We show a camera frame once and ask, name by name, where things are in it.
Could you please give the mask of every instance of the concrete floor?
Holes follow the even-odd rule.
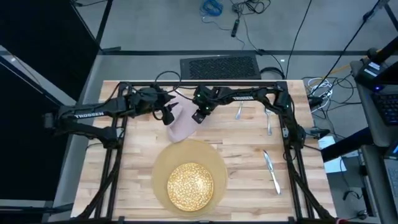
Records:
[[[83,4],[93,0],[81,0]],[[214,24],[204,24],[201,21],[199,7],[202,0],[114,0],[108,23],[101,42],[102,48],[121,46],[123,50],[239,50],[242,43],[230,37],[230,33],[219,30]],[[216,21],[221,27],[231,27],[236,15],[231,11],[231,3],[221,1],[224,11],[220,17],[205,18],[206,21]],[[376,0],[315,0],[300,35],[295,50],[342,50],[351,36],[359,27],[362,16],[369,11]],[[249,35],[252,42],[259,48],[266,50],[290,50],[295,34],[301,23],[308,0],[278,0],[272,1],[269,9],[261,15],[246,16]],[[78,8],[78,12],[95,36],[101,22],[106,3]],[[398,15],[397,1],[391,1],[390,6]],[[368,21],[359,33],[350,50],[367,50],[370,47],[381,48],[397,35],[392,22],[384,10],[380,10]],[[238,37],[251,50],[243,23],[239,26]],[[179,60],[188,57],[202,56],[98,56],[91,73],[84,102],[96,102],[103,80],[150,80],[164,70],[180,70]],[[286,71],[288,55],[276,56]],[[303,77],[319,77],[325,75],[337,56],[293,56],[290,61],[289,79]],[[346,65],[352,60],[359,60],[360,56],[342,57],[337,67]],[[260,68],[277,66],[270,56],[257,56]],[[345,77],[349,70],[336,73],[333,77]],[[164,79],[175,79],[173,76]],[[262,79],[275,80],[278,76],[265,73]],[[333,100],[343,101],[350,94],[350,90],[340,87],[334,88]],[[350,102],[358,102],[355,90]],[[320,128],[330,129],[327,121],[314,117]],[[336,133],[349,136],[367,126],[361,105],[350,105],[330,112]],[[80,176],[84,151],[78,148],[86,146],[86,140],[75,138],[71,154],[65,163],[63,178],[60,182],[60,193],[56,204],[74,201],[78,178]],[[347,172],[347,178],[354,180],[352,187],[361,187],[361,182],[354,172]],[[342,201],[342,194],[346,187],[341,175],[328,176],[331,183],[333,200],[337,214],[342,218],[351,218],[363,209],[363,201]]]

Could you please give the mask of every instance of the butter knife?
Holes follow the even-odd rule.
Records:
[[[265,160],[267,162],[267,166],[268,166],[269,172],[271,173],[272,180],[274,180],[274,185],[275,185],[276,192],[280,195],[280,186],[278,184],[278,181],[276,181],[276,177],[275,177],[275,174],[274,174],[274,167],[272,166],[271,158],[269,157],[268,153],[265,150],[263,150],[263,154],[264,154],[264,158],[265,158]]]

